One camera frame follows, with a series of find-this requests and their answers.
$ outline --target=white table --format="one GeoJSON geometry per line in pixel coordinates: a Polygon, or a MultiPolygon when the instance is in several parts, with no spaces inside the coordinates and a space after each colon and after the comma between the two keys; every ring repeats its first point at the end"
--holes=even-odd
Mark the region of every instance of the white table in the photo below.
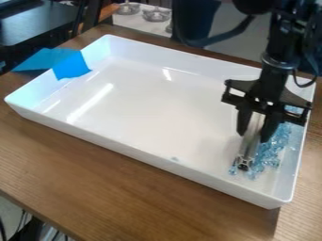
{"type": "Polygon", "coordinates": [[[152,10],[154,9],[154,6],[141,4],[140,12],[134,15],[119,15],[115,13],[113,14],[114,25],[133,28],[135,30],[139,30],[142,32],[153,33],[156,35],[170,38],[171,34],[166,32],[166,27],[169,25],[170,20],[165,21],[163,23],[148,22],[144,20],[142,17],[143,9],[152,10]]]}

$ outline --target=cable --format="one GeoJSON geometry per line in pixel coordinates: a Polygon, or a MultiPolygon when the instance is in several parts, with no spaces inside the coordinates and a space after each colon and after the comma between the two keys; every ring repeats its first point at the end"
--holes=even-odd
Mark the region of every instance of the cable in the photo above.
{"type": "Polygon", "coordinates": [[[297,80],[297,72],[296,72],[296,70],[292,70],[292,74],[293,74],[294,83],[300,88],[307,88],[307,87],[311,86],[312,84],[314,84],[316,82],[316,79],[317,79],[317,75],[315,75],[314,78],[311,81],[309,81],[309,82],[307,82],[305,84],[300,84],[298,82],[298,80],[297,80]]]}
{"type": "Polygon", "coordinates": [[[5,225],[0,217],[0,234],[3,241],[7,241],[7,235],[5,230],[5,225]]]}
{"type": "Polygon", "coordinates": [[[230,30],[228,32],[218,34],[218,35],[215,35],[210,38],[203,38],[203,39],[199,39],[199,40],[188,40],[184,37],[184,35],[181,32],[181,29],[178,25],[178,17],[180,14],[178,11],[180,10],[180,3],[181,2],[179,0],[174,0],[174,2],[173,2],[173,10],[172,10],[173,15],[176,14],[176,16],[172,17],[173,28],[174,28],[174,31],[177,33],[179,40],[183,44],[188,45],[188,46],[203,48],[207,45],[235,37],[235,36],[243,33],[248,28],[250,23],[255,19],[255,16],[248,15],[241,23],[239,23],[235,28],[233,28],[232,30],[230,30]]]}
{"type": "Polygon", "coordinates": [[[59,235],[59,231],[56,231],[54,237],[52,238],[52,241],[56,241],[58,235],[59,235]]]}
{"type": "Polygon", "coordinates": [[[20,230],[20,227],[21,227],[21,226],[22,226],[22,224],[23,224],[24,215],[25,215],[25,210],[23,210],[23,211],[22,211],[22,215],[21,215],[21,217],[20,217],[20,221],[19,221],[18,227],[17,227],[17,229],[16,229],[16,231],[15,231],[15,233],[14,233],[14,234],[16,234],[16,233],[20,230]]]}
{"type": "Polygon", "coordinates": [[[22,222],[23,223],[22,231],[21,231],[21,233],[19,235],[19,241],[22,241],[23,240],[23,236],[24,236],[23,235],[23,233],[24,233],[24,226],[26,224],[27,219],[28,219],[28,213],[25,213],[25,215],[24,215],[24,221],[22,222]]]}

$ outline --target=blue paper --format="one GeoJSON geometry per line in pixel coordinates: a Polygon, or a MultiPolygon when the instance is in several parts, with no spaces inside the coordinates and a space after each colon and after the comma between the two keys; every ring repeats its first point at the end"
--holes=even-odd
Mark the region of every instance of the blue paper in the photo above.
{"type": "Polygon", "coordinates": [[[53,70],[57,80],[79,77],[90,72],[80,51],[60,61],[53,67],[53,70]]]}
{"type": "Polygon", "coordinates": [[[41,49],[14,68],[13,72],[53,69],[57,80],[79,77],[90,72],[79,50],[55,48],[41,49]]]}
{"type": "Polygon", "coordinates": [[[73,49],[55,48],[47,49],[43,48],[39,50],[35,55],[14,68],[13,72],[23,71],[37,71],[37,70],[49,70],[52,69],[57,63],[68,56],[79,52],[73,49]]]}

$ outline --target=wooden table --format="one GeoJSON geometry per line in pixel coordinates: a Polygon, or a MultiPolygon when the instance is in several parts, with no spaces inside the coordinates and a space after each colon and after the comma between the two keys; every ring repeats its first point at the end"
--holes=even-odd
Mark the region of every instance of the wooden table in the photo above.
{"type": "MultiPolygon", "coordinates": [[[[168,39],[100,25],[63,44],[83,48],[104,34],[256,65],[168,39]]],[[[0,78],[1,100],[31,78],[0,78]]],[[[322,85],[294,200],[265,210],[70,137],[0,104],[1,194],[77,240],[322,240],[322,85]]]]}

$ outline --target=white tray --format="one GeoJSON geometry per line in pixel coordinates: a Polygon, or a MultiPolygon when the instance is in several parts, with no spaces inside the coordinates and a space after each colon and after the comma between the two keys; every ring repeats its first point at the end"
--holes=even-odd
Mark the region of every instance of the white tray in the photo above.
{"type": "MultiPolygon", "coordinates": [[[[110,35],[82,54],[92,72],[57,81],[49,70],[5,101],[27,119],[244,201],[270,209],[292,200],[302,127],[278,170],[256,181],[228,173],[241,137],[235,109],[220,101],[223,82],[256,79],[259,69],[110,35]]],[[[288,87],[312,100],[314,88],[288,87]]]]}

